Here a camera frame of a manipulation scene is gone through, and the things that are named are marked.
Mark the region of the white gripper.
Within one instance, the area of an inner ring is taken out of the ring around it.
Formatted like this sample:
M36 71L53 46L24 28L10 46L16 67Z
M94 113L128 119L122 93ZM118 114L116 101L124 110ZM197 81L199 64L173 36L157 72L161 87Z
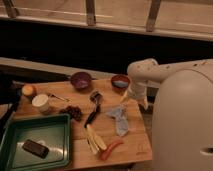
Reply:
M147 100L147 85L142 82L131 83L121 98L121 102L125 103L129 99L136 100L145 110L149 104Z

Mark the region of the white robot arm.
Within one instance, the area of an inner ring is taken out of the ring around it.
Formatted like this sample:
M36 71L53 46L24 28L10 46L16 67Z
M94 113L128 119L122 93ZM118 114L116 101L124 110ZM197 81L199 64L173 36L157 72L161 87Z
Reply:
M157 82L152 118L153 171L213 171L213 59L131 63L123 98L148 106L147 87Z

